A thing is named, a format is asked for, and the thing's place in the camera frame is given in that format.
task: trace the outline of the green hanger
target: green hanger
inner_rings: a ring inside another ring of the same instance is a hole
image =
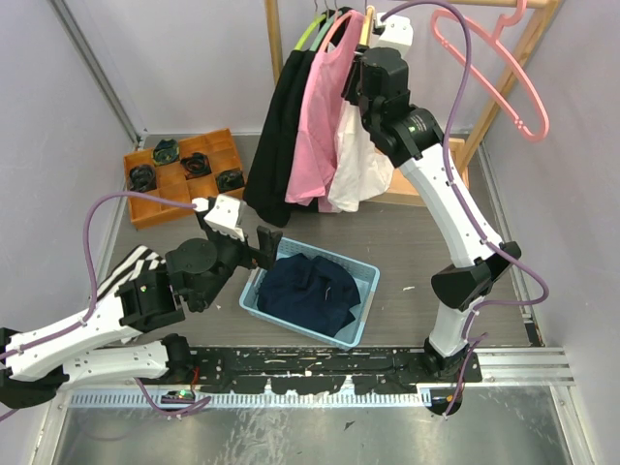
[[[312,34],[312,31],[314,31],[317,28],[317,26],[321,24],[321,21],[323,21],[325,18],[326,18],[325,15],[319,15],[314,19],[314,21],[312,21],[312,24],[308,26],[306,31],[299,38],[297,45],[294,46],[294,50],[301,50],[305,42],[308,40],[308,37],[310,37],[310,34]]]
[[[329,29],[333,25],[333,22],[336,20],[337,16],[339,16],[339,15],[338,14],[334,14],[334,15],[330,16],[327,19],[327,21],[325,22],[325,24],[323,25],[323,27],[319,31],[319,34],[317,34],[317,37],[315,38],[314,42],[312,43],[310,48],[308,48],[310,51],[317,51],[319,49],[319,47],[321,46],[321,42],[326,37],[327,32],[329,31]]]

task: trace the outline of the wooden clothes rack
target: wooden clothes rack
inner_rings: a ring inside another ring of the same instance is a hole
[[[532,52],[541,40],[541,37],[551,23],[558,8],[563,0],[528,0],[527,8],[534,9],[534,13],[529,22],[525,26],[525,30],[519,38],[516,47],[512,51],[512,55],[521,67],[528,62]],[[516,0],[449,0],[454,5],[476,5],[484,7],[515,7]],[[277,82],[282,70],[282,42],[280,38],[280,19],[278,14],[278,0],[264,0],[267,32],[269,36],[269,48],[271,50],[271,66],[273,68],[273,78]],[[515,83],[517,82],[515,75],[509,67],[495,83],[495,88],[508,98]],[[497,116],[500,107],[489,98],[488,102],[482,110],[482,114],[478,122],[474,126],[472,133],[464,142],[458,139],[450,141],[450,150],[454,158],[454,164],[458,168],[463,180],[467,181],[467,167],[471,162],[476,150],[478,150],[482,139],[491,127],[493,120]],[[387,193],[379,196],[380,202],[406,203],[412,205],[423,205],[419,198],[419,194],[415,189],[407,186],[406,183],[400,183],[398,176],[395,176],[392,185]]]

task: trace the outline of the blue plastic basket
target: blue plastic basket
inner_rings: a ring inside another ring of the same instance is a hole
[[[260,268],[256,268],[252,271],[250,279],[245,285],[243,294],[241,294],[241,298],[239,299],[239,305],[250,312],[250,315],[260,318],[261,320],[265,320],[290,329],[291,331],[318,339],[332,346],[339,347],[345,351],[352,349],[359,344],[361,334],[364,332],[366,319],[368,318],[368,312],[370,311],[370,305],[372,304],[372,299],[375,295],[375,290],[377,289],[377,283],[379,282],[379,268],[373,266],[372,264],[358,262],[357,260],[349,259],[347,257],[343,257],[342,255],[333,254],[327,250],[319,249],[318,247],[313,247],[312,245],[283,237],[278,248],[278,259],[285,259],[296,254],[303,254],[309,259],[313,259],[317,256],[325,257],[332,262],[342,265],[347,271],[349,271],[349,273],[356,280],[357,289],[359,290],[359,299],[361,300],[360,305],[357,305],[351,309],[351,312],[356,317],[354,322],[343,327],[334,337],[329,337],[324,334],[320,334],[319,332],[306,329],[302,326],[293,325],[292,323],[261,312],[257,306],[259,299],[258,294],[259,287],[263,282],[266,271]]]

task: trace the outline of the metal floor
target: metal floor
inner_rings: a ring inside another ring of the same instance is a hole
[[[254,153],[253,142],[237,139],[245,167]],[[481,212],[494,225],[495,217],[478,159],[470,165],[471,192]],[[256,244],[256,226],[264,224],[248,208],[242,227]],[[448,248],[423,207],[363,202],[357,213],[309,214],[295,212],[283,229],[286,237],[377,266],[379,287],[373,300],[360,346],[421,346],[435,323],[438,300],[430,277],[450,264]],[[116,238],[111,266],[136,245],[144,244],[164,255],[184,240],[202,236],[195,217],[136,231],[125,214]],[[144,336],[147,342],[178,332],[191,345],[318,346],[314,339],[257,320],[238,304],[249,271],[238,268],[215,304],[202,314],[188,314],[177,325]],[[509,275],[494,287],[490,297],[514,299]],[[485,346],[529,346],[518,307],[487,307],[477,318],[472,334],[484,331]]]
[[[70,409],[53,464],[572,463],[548,387],[467,387],[461,410],[448,421],[415,407],[157,417],[150,409]]]

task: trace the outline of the white wall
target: white wall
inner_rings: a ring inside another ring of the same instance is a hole
[[[106,70],[132,121],[151,134],[187,134],[230,127],[259,132],[273,91],[273,78],[262,0],[67,0],[84,34]],[[373,3],[387,11],[398,2]],[[286,57],[314,18],[312,0],[280,1],[283,52]],[[363,9],[361,0],[339,2]],[[319,10],[325,3],[318,1]],[[461,7],[491,28],[510,9]],[[413,101],[448,118],[462,68],[430,35],[434,7],[415,7],[415,44],[407,60]],[[530,12],[505,31],[509,48],[516,43]],[[462,32],[444,21],[442,31],[457,44]],[[503,63],[475,39],[475,63],[491,81]],[[470,82],[455,128],[474,126],[486,95]]]
[[[504,115],[486,138],[523,260],[551,289],[536,315],[548,342],[566,348],[605,464],[620,457],[618,16],[617,0],[567,1],[527,69],[548,138],[526,142]],[[523,92],[511,101],[535,121]]]
[[[84,304],[83,217],[119,187],[131,142],[47,2],[3,5],[0,62],[0,326],[31,330]],[[111,207],[94,222],[95,253]],[[26,463],[44,411],[0,423],[2,463]]]

